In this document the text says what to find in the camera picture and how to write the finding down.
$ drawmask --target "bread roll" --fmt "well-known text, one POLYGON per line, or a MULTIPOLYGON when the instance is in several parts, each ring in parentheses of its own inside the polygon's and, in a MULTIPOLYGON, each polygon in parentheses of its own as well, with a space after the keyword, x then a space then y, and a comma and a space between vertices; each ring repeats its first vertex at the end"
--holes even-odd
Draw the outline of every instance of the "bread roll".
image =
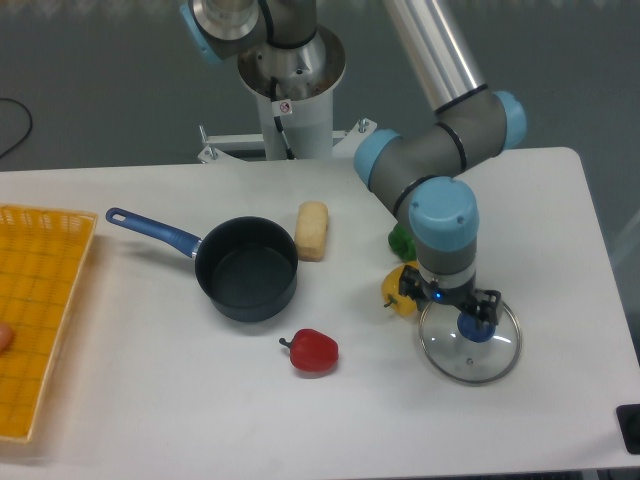
POLYGON ((322 202, 304 202, 298 209, 295 244, 298 258, 319 262, 324 257, 329 226, 329 210, 322 202))

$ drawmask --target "gray floor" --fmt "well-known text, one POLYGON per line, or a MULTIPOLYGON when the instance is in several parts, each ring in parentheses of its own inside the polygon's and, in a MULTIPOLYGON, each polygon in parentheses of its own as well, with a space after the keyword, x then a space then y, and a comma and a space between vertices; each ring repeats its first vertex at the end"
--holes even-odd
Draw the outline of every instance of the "gray floor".
MULTIPOLYGON (((351 128, 362 116, 405 136, 428 127, 433 115, 381 2, 318 4, 321 22, 341 37, 348 56, 335 92, 335 128, 351 128)), ((0 97, 24 102, 34 121, 28 140, 0 159, 0 171, 192 163, 200 123, 211 135, 257 133, 255 105, 234 62, 201 62, 178 5, 0 1, 0 97)), ((640 207, 640 1, 451 5, 490 86, 525 104, 523 146, 580 154, 611 248, 640 207)), ((26 125, 18 107, 0 102, 0 152, 26 125)), ((0 192, 0 201, 10 199, 0 192)), ((639 269, 640 247, 615 269, 637 346, 639 269)), ((594 278, 594 294, 597 285, 594 278)))

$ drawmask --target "orange plastic tray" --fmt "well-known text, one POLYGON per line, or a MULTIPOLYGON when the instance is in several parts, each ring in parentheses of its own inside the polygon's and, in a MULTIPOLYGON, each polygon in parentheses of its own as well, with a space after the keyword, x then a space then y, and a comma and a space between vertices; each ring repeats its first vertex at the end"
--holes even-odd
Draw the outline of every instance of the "orange plastic tray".
POLYGON ((95 213, 0 205, 0 440, 28 442, 61 343, 95 213))

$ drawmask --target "cable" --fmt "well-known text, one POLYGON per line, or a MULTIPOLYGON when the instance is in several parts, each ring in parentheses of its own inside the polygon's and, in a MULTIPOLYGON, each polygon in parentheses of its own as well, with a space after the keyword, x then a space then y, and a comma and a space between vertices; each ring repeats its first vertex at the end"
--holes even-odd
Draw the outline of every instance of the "cable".
MULTIPOLYGON (((278 100, 276 97, 276 87, 278 86, 278 79, 276 77, 271 77, 271 102, 275 102, 278 100)), ((287 153, 287 160, 295 160, 296 156, 293 154, 293 150, 291 150, 291 146, 289 145, 289 140, 287 140, 287 135, 284 133, 284 127, 282 126, 282 120, 277 115, 273 116, 273 120, 276 124, 276 130, 280 133, 280 138, 282 139, 282 143, 284 144, 284 150, 287 153)))
POLYGON ((0 159, 2 159, 5 155, 9 154, 14 149, 18 148, 22 144, 22 142, 24 142, 27 139, 27 137, 31 133, 31 130, 33 129, 33 117, 31 116, 31 112, 26 107, 26 105, 23 104, 22 102, 19 102, 18 100, 14 100, 13 98, 0 97, 0 102, 9 102, 9 103, 18 105, 27 114, 27 117, 29 117, 29 127, 27 128, 27 131, 22 135, 22 137, 16 143, 11 145, 4 152, 0 152, 0 159))

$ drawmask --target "saucepan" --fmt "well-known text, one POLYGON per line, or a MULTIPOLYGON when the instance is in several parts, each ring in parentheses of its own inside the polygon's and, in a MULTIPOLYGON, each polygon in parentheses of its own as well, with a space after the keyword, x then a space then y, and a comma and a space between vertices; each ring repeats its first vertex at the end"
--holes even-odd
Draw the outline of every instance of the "saucepan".
POLYGON ((296 290, 298 254, 289 233, 261 217, 238 217, 199 237, 112 208, 107 221, 168 243, 195 258, 200 287, 215 307, 240 322, 260 322, 282 311, 296 290))

